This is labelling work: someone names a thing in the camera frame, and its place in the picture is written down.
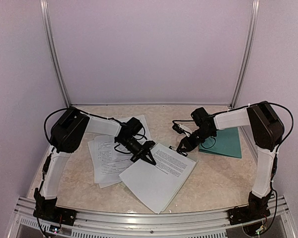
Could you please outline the dark teal folder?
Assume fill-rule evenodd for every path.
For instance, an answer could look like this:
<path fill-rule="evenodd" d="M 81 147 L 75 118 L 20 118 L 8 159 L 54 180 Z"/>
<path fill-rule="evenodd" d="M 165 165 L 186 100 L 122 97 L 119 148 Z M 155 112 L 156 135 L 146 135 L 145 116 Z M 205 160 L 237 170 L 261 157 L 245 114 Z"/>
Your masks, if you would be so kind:
<path fill-rule="evenodd" d="M 199 151 L 208 154 L 242 158 L 238 128 L 218 130 L 216 137 L 209 137 L 199 145 Z"/>

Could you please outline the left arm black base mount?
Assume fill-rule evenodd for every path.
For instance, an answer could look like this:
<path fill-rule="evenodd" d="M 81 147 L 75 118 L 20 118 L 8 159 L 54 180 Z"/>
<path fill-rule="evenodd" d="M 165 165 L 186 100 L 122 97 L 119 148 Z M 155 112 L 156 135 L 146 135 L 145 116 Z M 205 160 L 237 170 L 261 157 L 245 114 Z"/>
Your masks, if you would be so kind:
<path fill-rule="evenodd" d="M 45 221 L 58 223 L 61 225 L 73 226 L 77 211 L 69 208 L 56 206 L 57 198 L 46 199 L 40 192 L 39 188 L 35 188 L 35 210 L 33 216 Z"/>

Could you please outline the silver clipboard clip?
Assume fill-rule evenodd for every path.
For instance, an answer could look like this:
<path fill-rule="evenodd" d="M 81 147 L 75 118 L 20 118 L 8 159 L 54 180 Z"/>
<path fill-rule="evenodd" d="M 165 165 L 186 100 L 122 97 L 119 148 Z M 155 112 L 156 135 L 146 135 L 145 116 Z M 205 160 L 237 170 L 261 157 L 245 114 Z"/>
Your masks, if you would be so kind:
<path fill-rule="evenodd" d="M 177 150 L 177 148 L 176 148 L 176 147 L 174 147 L 174 146 L 169 146 L 169 149 L 171 149 L 171 150 L 174 150 L 174 151 L 176 151 L 176 150 Z"/>

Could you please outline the right aluminium frame post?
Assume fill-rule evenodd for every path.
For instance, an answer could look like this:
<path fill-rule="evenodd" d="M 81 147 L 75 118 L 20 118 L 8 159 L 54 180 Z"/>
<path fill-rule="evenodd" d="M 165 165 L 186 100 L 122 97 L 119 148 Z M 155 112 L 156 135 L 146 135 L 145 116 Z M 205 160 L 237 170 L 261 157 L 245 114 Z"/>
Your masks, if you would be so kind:
<path fill-rule="evenodd" d="M 259 14 L 259 7 L 260 7 L 260 1 L 259 0 L 253 0 L 252 1 L 252 9 L 251 9 L 251 16 L 250 16 L 250 22 L 249 22 L 249 28 L 247 33 L 247 39 L 246 44 L 243 52 L 241 67 L 238 73 L 238 79 L 237 83 L 234 89 L 233 97 L 230 103 L 231 108 L 235 108 L 242 90 L 242 86 L 244 83 L 249 59 L 251 56 L 253 41 L 255 37 L 256 32 L 256 25 L 258 20 L 258 14 Z"/>

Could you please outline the front aluminium rail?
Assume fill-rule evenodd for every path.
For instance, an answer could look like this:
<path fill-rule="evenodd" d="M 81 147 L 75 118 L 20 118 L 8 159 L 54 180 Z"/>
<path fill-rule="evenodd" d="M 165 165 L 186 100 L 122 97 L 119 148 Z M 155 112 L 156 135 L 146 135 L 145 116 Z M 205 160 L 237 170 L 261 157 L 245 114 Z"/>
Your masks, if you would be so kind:
<path fill-rule="evenodd" d="M 35 201 L 20 197 L 9 222 L 7 238 L 21 237 L 26 228 L 33 237 L 42 238 L 33 216 Z M 231 225 L 227 210 L 169 214 L 123 214 L 78 209 L 73 226 L 61 225 L 56 238 L 249 238 L 243 230 L 247 225 Z M 277 213 L 271 228 L 260 238 L 298 238 L 287 203 L 278 198 Z"/>

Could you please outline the left lower paper sheets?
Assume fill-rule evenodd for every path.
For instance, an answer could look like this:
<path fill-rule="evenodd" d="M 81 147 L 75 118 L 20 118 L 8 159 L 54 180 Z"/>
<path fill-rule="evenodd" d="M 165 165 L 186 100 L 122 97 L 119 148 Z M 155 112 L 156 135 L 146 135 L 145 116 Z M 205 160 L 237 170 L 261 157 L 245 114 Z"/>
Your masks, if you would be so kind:
<path fill-rule="evenodd" d="M 130 155 L 114 151 L 114 138 L 100 135 L 87 143 L 94 167 L 94 183 L 105 188 L 121 182 L 119 174 L 132 162 Z"/>

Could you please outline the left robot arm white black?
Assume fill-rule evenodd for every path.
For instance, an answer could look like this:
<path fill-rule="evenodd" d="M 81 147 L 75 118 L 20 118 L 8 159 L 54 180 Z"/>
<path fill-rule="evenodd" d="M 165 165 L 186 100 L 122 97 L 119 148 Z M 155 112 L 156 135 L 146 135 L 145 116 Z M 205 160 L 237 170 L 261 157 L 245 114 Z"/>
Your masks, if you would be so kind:
<path fill-rule="evenodd" d="M 115 142 L 132 154 L 132 162 L 143 160 L 156 165 L 150 151 L 155 142 L 147 140 L 139 143 L 136 139 L 139 132 L 144 130 L 139 119 L 132 117 L 127 122 L 121 122 L 115 118 L 90 114 L 76 107 L 63 108 L 60 112 L 62 115 L 52 126 L 51 132 L 45 134 L 50 152 L 42 169 L 41 184 L 34 191 L 34 217 L 53 221 L 76 215 L 73 209 L 56 206 L 57 192 L 67 160 L 78 149 L 85 133 L 113 136 Z"/>

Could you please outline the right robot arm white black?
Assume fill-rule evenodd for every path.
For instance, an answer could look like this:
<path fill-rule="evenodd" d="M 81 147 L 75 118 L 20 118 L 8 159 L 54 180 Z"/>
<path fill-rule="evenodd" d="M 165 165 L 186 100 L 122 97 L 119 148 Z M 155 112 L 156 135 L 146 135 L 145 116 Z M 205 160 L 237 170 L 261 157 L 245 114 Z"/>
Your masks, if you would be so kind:
<path fill-rule="evenodd" d="M 255 220 L 268 208 L 273 192 L 277 152 L 285 132 L 280 118 L 267 101 L 215 114 L 209 114 L 201 107 L 191 113 L 191 118 L 197 126 L 193 132 L 182 126 L 180 120 L 173 120 L 173 130 L 186 135 L 176 149 L 179 154 L 191 152 L 206 139 L 216 137 L 220 130 L 242 126 L 251 128 L 257 146 L 257 172 L 248 205 L 244 207 L 244 216 Z"/>

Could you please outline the left aluminium frame post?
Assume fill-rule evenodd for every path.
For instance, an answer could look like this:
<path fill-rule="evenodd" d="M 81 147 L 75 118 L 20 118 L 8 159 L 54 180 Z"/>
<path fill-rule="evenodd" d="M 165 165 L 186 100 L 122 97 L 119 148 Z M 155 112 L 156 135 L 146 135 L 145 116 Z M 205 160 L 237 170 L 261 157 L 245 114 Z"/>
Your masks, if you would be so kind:
<path fill-rule="evenodd" d="M 56 75 L 57 84 L 61 93 L 62 100 L 66 107 L 71 106 L 70 97 L 66 89 L 65 81 L 61 72 L 61 67 L 57 55 L 57 49 L 54 42 L 52 23 L 49 15 L 49 6 L 47 0 L 40 0 L 40 9 L 42 14 L 42 20 L 44 25 L 44 30 L 47 38 L 48 49 L 53 65 L 53 69 Z"/>

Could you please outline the printed paper sheet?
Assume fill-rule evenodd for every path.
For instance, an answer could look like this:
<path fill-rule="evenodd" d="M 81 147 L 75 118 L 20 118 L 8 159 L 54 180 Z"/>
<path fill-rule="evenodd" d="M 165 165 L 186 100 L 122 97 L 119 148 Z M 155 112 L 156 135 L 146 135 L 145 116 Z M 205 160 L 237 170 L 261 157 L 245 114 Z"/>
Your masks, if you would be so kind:
<path fill-rule="evenodd" d="M 122 118 L 120 121 L 125 125 L 124 132 L 134 136 L 136 140 L 140 142 L 151 140 L 151 134 L 144 115 Z"/>
<path fill-rule="evenodd" d="M 197 161 L 157 144 L 151 149 L 156 165 L 138 160 L 119 174 L 122 183 L 155 214 L 164 211 L 183 186 Z"/>

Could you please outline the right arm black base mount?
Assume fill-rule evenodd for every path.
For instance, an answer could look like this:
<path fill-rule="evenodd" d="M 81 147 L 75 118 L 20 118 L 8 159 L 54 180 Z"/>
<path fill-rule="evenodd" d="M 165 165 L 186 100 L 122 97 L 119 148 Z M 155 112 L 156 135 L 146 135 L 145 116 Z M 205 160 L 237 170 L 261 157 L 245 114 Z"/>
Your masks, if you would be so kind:
<path fill-rule="evenodd" d="M 227 210 L 230 225 L 247 223 L 270 216 L 271 213 L 268 208 L 268 201 L 272 193 L 273 192 L 270 191 L 266 196 L 259 198 L 250 192 L 248 205 L 241 207 L 235 206 Z"/>

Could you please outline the aluminium frame post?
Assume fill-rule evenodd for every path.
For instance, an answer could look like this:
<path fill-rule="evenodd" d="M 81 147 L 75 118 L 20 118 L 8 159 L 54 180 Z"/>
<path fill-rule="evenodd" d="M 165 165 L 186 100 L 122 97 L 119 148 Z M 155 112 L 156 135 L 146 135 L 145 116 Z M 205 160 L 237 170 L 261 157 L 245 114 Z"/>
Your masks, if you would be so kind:
<path fill-rule="evenodd" d="M 230 103 L 231 108 L 235 108 L 242 90 L 242 86 L 244 83 L 249 59 L 251 56 L 253 41 L 255 37 L 256 32 L 256 25 L 258 20 L 258 14 L 259 14 L 259 7 L 260 7 L 260 1 L 259 0 L 253 0 L 252 1 L 252 9 L 251 9 L 251 16 L 250 16 L 250 22 L 249 22 L 249 28 L 247 33 L 247 39 L 246 44 L 243 52 L 241 67 L 238 73 L 238 79 L 237 83 L 234 89 L 233 97 Z"/>
<path fill-rule="evenodd" d="M 61 67 L 57 55 L 57 49 L 54 42 L 52 23 L 49 15 L 49 6 L 47 0 L 40 0 L 40 9 L 42 14 L 42 20 L 44 25 L 44 30 L 47 38 L 48 49 L 53 65 L 53 69 L 56 75 L 57 84 L 61 93 L 62 100 L 66 107 L 71 106 L 70 97 L 66 89 L 65 81 L 61 72 Z"/>

